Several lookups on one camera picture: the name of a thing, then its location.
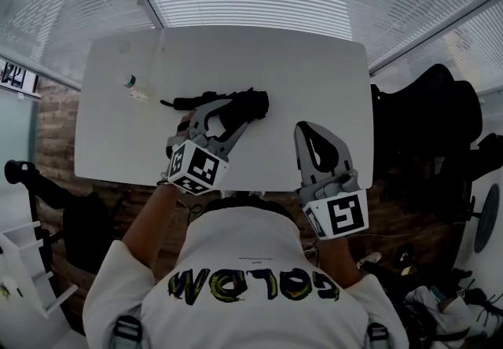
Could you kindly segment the person's left hand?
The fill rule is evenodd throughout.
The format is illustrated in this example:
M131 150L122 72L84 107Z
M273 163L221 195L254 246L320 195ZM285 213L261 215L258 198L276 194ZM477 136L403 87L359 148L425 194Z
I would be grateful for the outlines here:
M186 137L187 130L189 129L190 122L191 122L194 114L195 114L195 112L191 111L182 117L182 119L177 127L177 134L176 134L177 136L182 136L184 138Z

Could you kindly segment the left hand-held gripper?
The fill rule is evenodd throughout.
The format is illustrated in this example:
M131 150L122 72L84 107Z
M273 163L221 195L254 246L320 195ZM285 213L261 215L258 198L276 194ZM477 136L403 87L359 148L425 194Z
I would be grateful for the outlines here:
M218 137L206 135L209 119L217 116L231 101L223 98L198 106L188 129L178 130L175 136L168 138L166 154L170 162L163 173L164 184L194 196L216 189L229 170L229 153L248 127L248 122L244 122Z

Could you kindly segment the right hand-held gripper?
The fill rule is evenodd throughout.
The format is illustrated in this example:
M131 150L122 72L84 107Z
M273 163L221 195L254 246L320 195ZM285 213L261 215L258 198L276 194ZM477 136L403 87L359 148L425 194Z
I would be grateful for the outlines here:
M294 139L303 186L298 195L317 238L331 240L366 230L366 190L358 185L357 171L351 170L346 143L325 127L306 121L296 124Z

